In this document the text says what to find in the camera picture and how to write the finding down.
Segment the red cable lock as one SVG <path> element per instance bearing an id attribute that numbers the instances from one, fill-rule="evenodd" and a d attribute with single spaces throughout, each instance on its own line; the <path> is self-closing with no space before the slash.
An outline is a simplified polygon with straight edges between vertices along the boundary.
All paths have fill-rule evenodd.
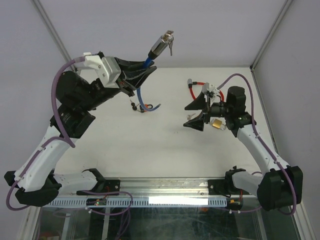
<path id="1" fill-rule="evenodd" d="M 191 94 L 191 97 L 193 100 L 196 99 L 196 96 L 194 94 L 194 91 L 193 91 L 193 86 L 195 85 L 201 85 L 203 86 L 205 84 L 205 82 L 199 82 L 199 81 L 192 81 L 191 78 L 189 78 L 187 80 L 187 85 L 188 85 L 188 89 L 189 89 L 189 92 Z M 220 101 L 223 102 L 225 100 L 225 97 L 224 97 L 224 94 L 222 93 L 222 91 L 220 90 L 218 95 L 217 95 L 219 98 L 220 98 Z"/>

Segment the brass padlock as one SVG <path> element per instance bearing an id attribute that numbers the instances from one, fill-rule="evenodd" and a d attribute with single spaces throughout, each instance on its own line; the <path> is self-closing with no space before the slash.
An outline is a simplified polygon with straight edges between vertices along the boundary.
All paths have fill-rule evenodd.
<path id="1" fill-rule="evenodd" d="M 227 127 L 226 125 L 219 119 L 214 118 L 210 121 L 210 125 L 216 129 L 224 131 Z"/>

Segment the orange black padlock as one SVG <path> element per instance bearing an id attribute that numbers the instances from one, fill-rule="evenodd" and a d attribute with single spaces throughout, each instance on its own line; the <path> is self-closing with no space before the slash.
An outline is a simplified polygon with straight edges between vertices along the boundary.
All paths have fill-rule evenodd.
<path id="1" fill-rule="evenodd" d="M 152 104 L 144 104 L 144 105 L 139 104 L 139 111 L 141 113 L 150 112 L 152 109 L 153 109 Z"/>

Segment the blue cable lock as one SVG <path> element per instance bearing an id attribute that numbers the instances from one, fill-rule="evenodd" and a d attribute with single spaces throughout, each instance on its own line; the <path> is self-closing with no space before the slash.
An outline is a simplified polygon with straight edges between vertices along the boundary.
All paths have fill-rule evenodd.
<path id="1" fill-rule="evenodd" d="M 166 48 L 169 48 L 166 32 L 163 35 L 161 35 L 159 39 L 151 47 L 144 63 L 145 67 L 150 67 L 151 63 L 154 62 L 154 60 L 158 58 Z M 143 106 L 145 103 L 143 102 L 140 87 L 136 90 L 136 93 L 137 93 L 138 102 Z M 148 112 L 153 112 L 157 110 L 160 106 L 161 104 L 158 104 L 155 107 L 153 107 L 151 111 L 148 111 Z"/>

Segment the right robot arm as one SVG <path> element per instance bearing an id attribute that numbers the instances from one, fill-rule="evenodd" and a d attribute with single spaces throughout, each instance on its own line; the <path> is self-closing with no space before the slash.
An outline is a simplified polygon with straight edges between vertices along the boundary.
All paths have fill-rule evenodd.
<path id="1" fill-rule="evenodd" d="M 303 172 L 298 166 L 290 166 L 266 143 L 262 143 L 257 123 L 246 111 L 244 88 L 231 86 L 225 101 L 214 102 L 215 97 L 220 98 L 221 92 L 209 83 L 204 83 L 198 97 L 184 108 L 186 111 L 200 110 L 201 113 L 184 123 L 184 127 L 203 131 L 206 124 L 214 126 L 219 118 L 224 118 L 224 127 L 247 148 L 261 175 L 233 167 L 226 171 L 223 185 L 214 190 L 227 197 L 241 191 L 247 192 L 256 196 L 266 211 L 300 204 Z"/>

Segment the small padlock keys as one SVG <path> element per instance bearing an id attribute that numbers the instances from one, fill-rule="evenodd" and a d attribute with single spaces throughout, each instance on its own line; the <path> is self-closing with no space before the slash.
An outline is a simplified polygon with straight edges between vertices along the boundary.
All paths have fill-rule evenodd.
<path id="1" fill-rule="evenodd" d="M 193 116 L 194 116 L 194 115 L 195 115 L 194 113 L 193 113 L 193 114 L 188 114 L 188 115 L 187 115 L 187 117 L 186 117 L 186 118 L 187 118 L 187 120 L 188 120 L 188 121 L 189 121 L 189 120 L 191 120 L 191 119 L 193 118 Z"/>

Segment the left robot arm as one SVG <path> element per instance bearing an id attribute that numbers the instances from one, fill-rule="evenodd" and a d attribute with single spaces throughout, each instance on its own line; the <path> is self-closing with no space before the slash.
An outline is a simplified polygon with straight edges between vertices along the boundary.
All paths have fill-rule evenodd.
<path id="1" fill-rule="evenodd" d="M 74 58 L 58 70 L 51 86 L 53 116 L 43 139 L 21 168 L 4 175 L 7 196 L 16 198 L 19 210 L 43 207 L 61 195 L 103 193 L 107 181 L 97 169 L 57 174 L 55 167 L 95 120 L 92 111 L 120 93 L 139 94 L 155 70 L 150 58 L 127 61 L 102 53 Z"/>

